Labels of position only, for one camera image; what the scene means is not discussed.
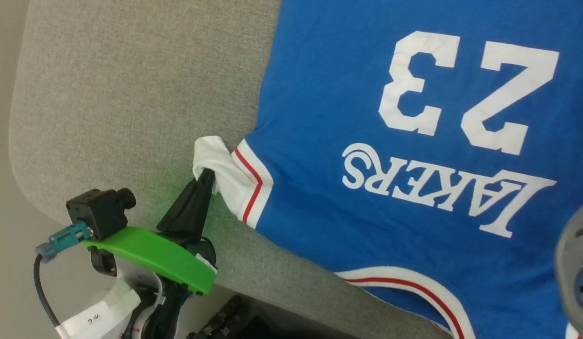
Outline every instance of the white lettering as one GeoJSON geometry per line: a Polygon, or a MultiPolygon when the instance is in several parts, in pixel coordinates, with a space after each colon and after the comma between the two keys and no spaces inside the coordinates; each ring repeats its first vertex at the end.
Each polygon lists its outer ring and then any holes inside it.
{"type": "Polygon", "coordinates": [[[390,195],[388,188],[390,187],[392,180],[394,180],[396,174],[398,174],[399,170],[404,167],[408,161],[397,157],[391,157],[390,163],[390,170],[387,173],[375,174],[367,179],[367,182],[365,183],[365,189],[367,191],[381,195],[390,195]],[[379,187],[373,187],[373,184],[379,181],[381,182],[379,187]]]}
{"type": "Polygon", "coordinates": [[[401,95],[409,91],[421,93],[425,85],[425,80],[413,77],[410,73],[412,57],[420,52],[428,53],[436,60],[436,66],[454,67],[460,39],[457,36],[416,31],[396,43],[390,64],[393,82],[383,87],[379,105],[379,114],[388,127],[425,135],[435,134],[442,109],[426,105],[423,112],[407,116],[400,111],[398,103],[401,95]]]}
{"type": "Polygon", "coordinates": [[[488,225],[480,225],[480,230],[485,232],[490,232],[492,234],[497,234],[510,238],[513,232],[507,230],[507,224],[523,206],[534,196],[534,194],[541,189],[549,186],[553,186],[557,182],[554,180],[548,180],[545,178],[528,176],[526,174],[515,173],[510,171],[505,171],[504,169],[498,172],[494,178],[498,180],[507,179],[526,184],[519,193],[509,202],[509,204],[504,208],[500,215],[492,223],[488,225]]]}
{"type": "MultiPolygon", "coordinates": [[[[390,169],[388,172],[383,172],[379,162],[379,156],[375,150],[367,144],[352,144],[343,151],[342,156],[345,157],[344,164],[346,171],[352,176],[352,178],[354,178],[354,181],[352,182],[347,176],[343,176],[343,184],[351,189],[358,189],[364,186],[365,190],[379,195],[390,195],[390,192],[388,191],[390,184],[396,178],[399,170],[408,163],[405,159],[391,157],[390,169]],[[372,167],[375,170],[375,174],[369,176],[365,181],[364,174],[352,165],[351,162],[353,159],[362,160],[367,170],[370,170],[372,167]]],[[[545,187],[553,186],[556,183],[553,180],[528,176],[526,174],[506,171],[503,169],[491,178],[479,174],[459,171],[458,174],[461,177],[461,180],[455,185],[452,185],[451,176],[456,172],[453,168],[422,161],[410,161],[406,167],[406,171],[412,171],[416,168],[424,168],[424,170],[419,178],[409,178],[407,185],[412,186],[410,192],[404,193],[398,186],[395,186],[392,191],[392,197],[409,202],[416,202],[418,204],[424,204],[426,206],[434,206],[436,203],[435,198],[448,195],[444,202],[438,203],[437,208],[452,212],[453,204],[457,201],[461,193],[463,193],[467,185],[474,180],[475,185],[468,215],[470,215],[470,217],[478,217],[483,214],[483,212],[486,212],[492,206],[500,202],[504,197],[517,191],[515,197],[508,202],[502,212],[500,212],[498,217],[496,217],[492,223],[488,225],[480,225],[479,227],[480,230],[503,236],[505,238],[510,238],[512,236],[512,232],[507,230],[507,225],[511,218],[513,218],[513,216],[526,204],[526,202],[530,200],[530,198],[534,196],[535,193],[545,187]],[[436,172],[439,174],[440,190],[425,195],[419,195],[421,189],[423,189],[425,184],[431,180],[431,177],[436,172]],[[487,188],[487,185],[494,183],[500,185],[500,190],[494,191],[487,188]]]]}
{"type": "Polygon", "coordinates": [[[483,122],[552,80],[558,59],[558,52],[486,41],[481,68],[500,71],[502,64],[512,64],[526,69],[465,112],[461,128],[470,144],[519,155],[526,125],[505,122],[502,129],[488,131],[483,122]]]}

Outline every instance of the green plastic part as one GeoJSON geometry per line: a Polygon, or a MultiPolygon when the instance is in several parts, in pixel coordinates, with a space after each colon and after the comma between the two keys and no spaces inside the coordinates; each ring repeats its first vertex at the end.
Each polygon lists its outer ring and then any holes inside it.
{"type": "Polygon", "coordinates": [[[147,268],[167,279],[185,284],[191,292],[208,294],[216,273],[182,246],[139,227],[127,226],[103,241],[83,241],[147,268]]]}

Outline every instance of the gray fabric cushion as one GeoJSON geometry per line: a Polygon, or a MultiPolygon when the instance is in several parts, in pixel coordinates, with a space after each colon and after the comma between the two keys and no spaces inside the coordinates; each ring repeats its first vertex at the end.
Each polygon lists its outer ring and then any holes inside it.
{"type": "MultiPolygon", "coordinates": [[[[9,136],[25,195],[67,223],[68,198],[125,186],[137,197],[130,224],[153,228],[192,178],[195,139],[234,147],[253,128],[278,6],[33,0],[9,136]]],[[[220,197],[206,233],[224,287],[356,337],[447,337],[275,247],[220,197]]]]}

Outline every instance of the teal connector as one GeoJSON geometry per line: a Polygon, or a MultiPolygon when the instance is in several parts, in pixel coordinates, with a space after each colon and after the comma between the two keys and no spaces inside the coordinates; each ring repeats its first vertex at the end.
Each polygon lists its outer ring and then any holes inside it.
{"type": "Polygon", "coordinates": [[[48,242],[55,248],[57,253],[80,244],[80,241],[90,239],[91,232],[87,224],[79,220],[77,223],[60,230],[48,238],[48,242]]]}
{"type": "Polygon", "coordinates": [[[93,236],[87,224],[79,220],[73,225],[69,225],[56,234],[48,237],[48,242],[36,247],[36,253],[42,256],[42,262],[49,262],[58,253],[80,244],[82,240],[88,240],[93,236]]]}

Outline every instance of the basketball jersey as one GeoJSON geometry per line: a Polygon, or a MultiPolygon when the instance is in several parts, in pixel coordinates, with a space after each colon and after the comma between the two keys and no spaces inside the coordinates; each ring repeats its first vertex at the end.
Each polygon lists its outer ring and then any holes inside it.
{"type": "Polygon", "coordinates": [[[275,244],[456,339],[577,337],[583,0],[283,0],[256,128],[196,144],[275,244]]]}

